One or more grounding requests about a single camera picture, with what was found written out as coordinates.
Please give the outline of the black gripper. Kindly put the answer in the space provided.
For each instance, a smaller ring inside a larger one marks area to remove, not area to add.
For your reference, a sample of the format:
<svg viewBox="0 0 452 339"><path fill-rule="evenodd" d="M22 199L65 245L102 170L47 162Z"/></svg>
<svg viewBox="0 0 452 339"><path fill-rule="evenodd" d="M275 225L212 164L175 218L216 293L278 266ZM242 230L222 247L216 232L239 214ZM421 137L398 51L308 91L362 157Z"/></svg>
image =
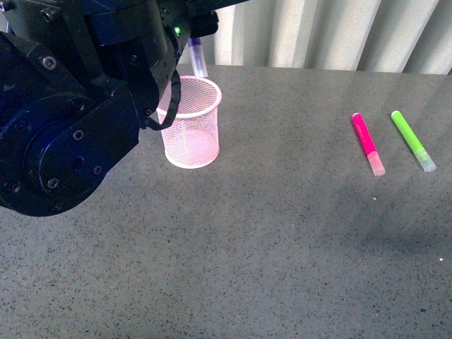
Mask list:
<svg viewBox="0 0 452 339"><path fill-rule="evenodd" d="M244 1L157 1L163 26L177 38L197 38L214 34L219 23L216 11L241 3Z"/></svg>

